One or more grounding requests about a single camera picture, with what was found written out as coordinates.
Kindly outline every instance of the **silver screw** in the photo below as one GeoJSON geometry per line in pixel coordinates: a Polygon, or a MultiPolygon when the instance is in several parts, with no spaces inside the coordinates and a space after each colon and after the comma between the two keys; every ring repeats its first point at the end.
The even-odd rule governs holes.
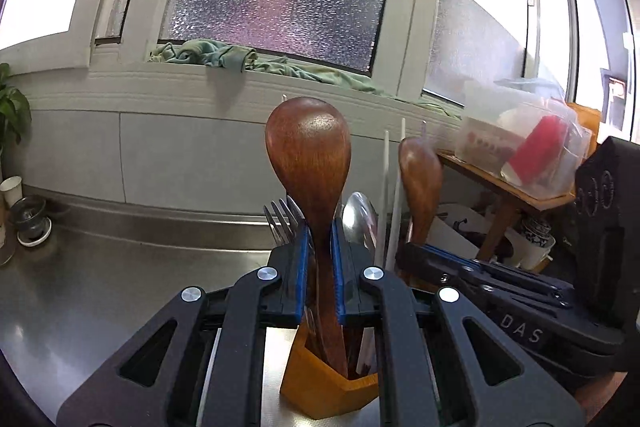
{"type": "Polygon", "coordinates": [[[195,302],[200,297],[202,297],[202,291],[200,288],[196,288],[195,286],[191,286],[189,288],[185,288],[182,290],[182,300],[185,302],[195,302]]]}
{"type": "Polygon", "coordinates": [[[455,288],[442,288],[439,292],[438,295],[440,296],[440,299],[442,299],[445,302],[455,302],[460,298],[460,294],[458,293],[458,290],[456,290],[455,288]]]}
{"type": "Polygon", "coordinates": [[[364,278],[371,281],[382,279],[384,274],[385,273],[377,266],[369,266],[368,268],[364,269],[364,278]]]}
{"type": "Polygon", "coordinates": [[[263,266],[258,270],[258,279],[270,281],[278,276],[278,270],[271,266],[263,266]]]}

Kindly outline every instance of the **crumpled towel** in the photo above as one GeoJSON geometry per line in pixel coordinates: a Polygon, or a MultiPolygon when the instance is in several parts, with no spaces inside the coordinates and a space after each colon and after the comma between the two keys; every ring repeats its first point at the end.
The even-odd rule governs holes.
{"type": "Polygon", "coordinates": [[[227,70],[242,73],[243,71],[257,71],[258,73],[283,74],[312,80],[322,84],[345,87],[361,92],[368,92],[385,98],[399,100],[399,102],[411,103],[418,107],[435,111],[439,114],[460,119],[458,115],[448,113],[443,107],[435,102],[420,100],[409,102],[395,96],[387,94],[382,89],[371,84],[371,79],[364,74],[350,73],[329,66],[313,64],[311,62],[296,63],[290,62],[287,57],[262,58],[253,48],[226,44],[226,42],[215,41],[213,39],[193,39],[186,41],[177,49],[173,44],[158,44],[151,52],[149,58],[151,62],[167,62],[170,64],[199,64],[202,66],[212,66],[215,68],[225,68],[227,70]]]}

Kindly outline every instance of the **utensil holder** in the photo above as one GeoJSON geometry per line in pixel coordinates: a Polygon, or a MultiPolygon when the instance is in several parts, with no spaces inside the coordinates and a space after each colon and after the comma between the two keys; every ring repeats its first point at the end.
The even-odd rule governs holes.
{"type": "Polygon", "coordinates": [[[306,347],[309,334],[302,322],[291,346],[280,394],[314,420],[362,409],[378,397],[378,374],[347,380],[306,347]]]}

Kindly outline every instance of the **fork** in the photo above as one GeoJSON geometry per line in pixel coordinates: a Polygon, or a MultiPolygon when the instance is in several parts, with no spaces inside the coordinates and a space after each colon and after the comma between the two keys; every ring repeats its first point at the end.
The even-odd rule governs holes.
{"type": "Polygon", "coordinates": [[[273,216],[271,216],[271,211],[266,205],[263,206],[262,211],[264,212],[264,217],[267,218],[267,222],[269,223],[271,235],[273,235],[276,245],[280,247],[287,243],[293,243],[296,231],[298,230],[298,224],[304,219],[304,216],[291,196],[287,195],[287,203],[285,203],[282,198],[278,200],[278,203],[280,206],[277,206],[275,201],[271,201],[271,208],[273,208],[273,212],[275,213],[276,219],[278,220],[280,229],[282,229],[283,233],[280,233],[280,229],[278,229],[273,216]]]}

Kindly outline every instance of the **tiled wall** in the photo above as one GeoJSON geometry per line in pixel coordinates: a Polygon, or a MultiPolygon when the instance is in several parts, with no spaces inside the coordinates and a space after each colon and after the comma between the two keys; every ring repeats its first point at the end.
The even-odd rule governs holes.
{"type": "MultiPolygon", "coordinates": [[[[354,136],[346,198],[360,190],[378,201],[382,140],[354,136]]],[[[398,144],[392,142],[391,185],[398,144]]],[[[9,147],[5,176],[99,200],[260,214],[281,198],[264,146],[264,126],[207,118],[97,111],[33,111],[31,137],[9,147]]],[[[479,187],[447,171],[443,201],[472,203],[479,187]]]]}

